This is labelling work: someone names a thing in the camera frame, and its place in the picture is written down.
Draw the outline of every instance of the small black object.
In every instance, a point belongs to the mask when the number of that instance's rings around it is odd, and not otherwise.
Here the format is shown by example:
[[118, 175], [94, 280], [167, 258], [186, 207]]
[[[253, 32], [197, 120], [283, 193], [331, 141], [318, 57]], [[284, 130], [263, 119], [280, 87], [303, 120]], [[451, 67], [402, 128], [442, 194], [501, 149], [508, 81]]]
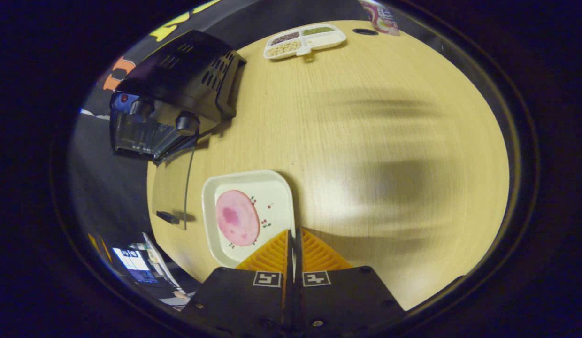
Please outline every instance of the small black object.
[[169, 214], [165, 211], [158, 211], [156, 212], [157, 216], [160, 217], [162, 220], [167, 221], [169, 224], [179, 224], [180, 221], [177, 217], [173, 214]]
[[235, 337], [278, 336], [283, 288], [256, 286], [259, 274], [258, 271], [216, 268], [180, 313], [191, 323]]
[[353, 32], [358, 34], [364, 34], [365, 36], [377, 36], [379, 32], [373, 30], [367, 30], [366, 28], [355, 28]]
[[176, 118], [176, 131], [183, 136], [195, 135], [199, 131], [199, 118], [188, 111], [180, 113]]

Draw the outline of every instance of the cherry pattern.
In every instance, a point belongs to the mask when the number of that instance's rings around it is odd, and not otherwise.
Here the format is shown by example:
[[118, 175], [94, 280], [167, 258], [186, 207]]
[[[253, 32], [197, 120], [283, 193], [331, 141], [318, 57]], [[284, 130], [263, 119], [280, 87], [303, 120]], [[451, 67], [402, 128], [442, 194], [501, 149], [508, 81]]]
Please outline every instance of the cherry pattern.
[[[257, 203], [257, 199], [255, 199], [255, 196], [250, 197], [250, 201], [252, 201], [252, 205], [255, 206], [255, 204]], [[268, 209], [272, 209], [272, 205], [274, 205], [274, 203], [270, 203], [267, 208]], [[263, 221], [260, 222], [260, 224], [262, 225], [263, 228], [265, 227], [269, 227], [272, 225], [272, 223], [268, 223], [268, 221], [266, 219], [264, 219]], [[229, 248], [234, 249], [235, 248], [235, 244], [230, 243], [229, 244]]]

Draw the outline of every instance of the yellow graphic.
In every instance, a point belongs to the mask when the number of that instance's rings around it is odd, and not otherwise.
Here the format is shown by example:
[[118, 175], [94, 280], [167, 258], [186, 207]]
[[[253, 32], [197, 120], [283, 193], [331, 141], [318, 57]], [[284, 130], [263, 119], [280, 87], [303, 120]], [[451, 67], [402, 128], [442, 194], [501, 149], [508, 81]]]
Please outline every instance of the yellow graphic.
[[268, 240], [247, 257], [237, 269], [287, 273], [287, 230]]
[[335, 250], [321, 239], [301, 229], [302, 271], [332, 271], [353, 268]]
[[107, 253], [107, 257], [109, 258], [109, 261], [111, 261], [113, 263], [114, 261], [111, 259], [111, 255], [109, 254], [109, 250], [107, 250], [107, 246], [105, 246], [105, 242], [103, 241], [103, 238], [101, 236], [100, 236], [100, 240], [101, 240], [101, 243], [104, 245], [105, 253]]
[[220, 2], [220, 0], [213, 0], [213, 1], [210, 1], [210, 2], [206, 2], [205, 4], [203, 4], [201, 6], [195, 7], [195, 8], [193, 8], [193, 14], [199, 13], [199, 12], [203, 11], [207, 7], [212, 6], [213, 4], [216, 4], [217, 2]]
[[189, 15], [189, 12], [184, 12], [183, 15], [180, 15], [178, 17], [175, 17], [171, 21], [168, 21], [165, 25], [162, 25], [162, 27], [158, 28], [157, 30], [154, 30], [149, 35], [155, 36], [157, 38], [155, 41], [160, 42], [164, 40], [167, 36], [169, 36], [170, 33], [175, 31], [175, 29], [177, 28], [176, 25], [177, 23], [185, 22], [189, 19], [189, 17], [191, 17]]
[[97, 241], [95, 240], [95, 237], [93, 237], [90, 233], [87, 233], [87, 235], [89, 235], [89, 240], [91, 241], [91, 244], [93, 244], [93, 246], [97, 249], [97, 251], [100, 252], [100, 248], [97, 245]]

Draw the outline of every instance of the snack bag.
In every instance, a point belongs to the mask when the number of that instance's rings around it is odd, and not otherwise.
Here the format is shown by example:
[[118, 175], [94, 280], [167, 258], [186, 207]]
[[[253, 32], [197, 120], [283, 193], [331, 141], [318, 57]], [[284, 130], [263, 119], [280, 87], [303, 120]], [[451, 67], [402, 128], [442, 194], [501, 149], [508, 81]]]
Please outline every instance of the snack bag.
[[390, 34], [392, 36], [400, 35], [398, 22], [389, 9], [373, 0], [358, 0], [362, 8], [368, 13], [370, 22], [375, 30]]

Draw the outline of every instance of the green split peas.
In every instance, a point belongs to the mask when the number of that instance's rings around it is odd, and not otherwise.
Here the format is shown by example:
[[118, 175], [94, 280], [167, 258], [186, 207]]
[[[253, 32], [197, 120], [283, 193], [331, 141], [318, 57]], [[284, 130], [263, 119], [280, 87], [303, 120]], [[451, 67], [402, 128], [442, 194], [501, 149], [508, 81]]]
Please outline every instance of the green split peas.
[[316, 33], [324, 33], [324, 32], [332, 32], [333, 28], [330, 27], [318, 27], [318, 28], [311, 28], [310, 30], [304, 30], [304, 36], [309, 36], [310, 34]]

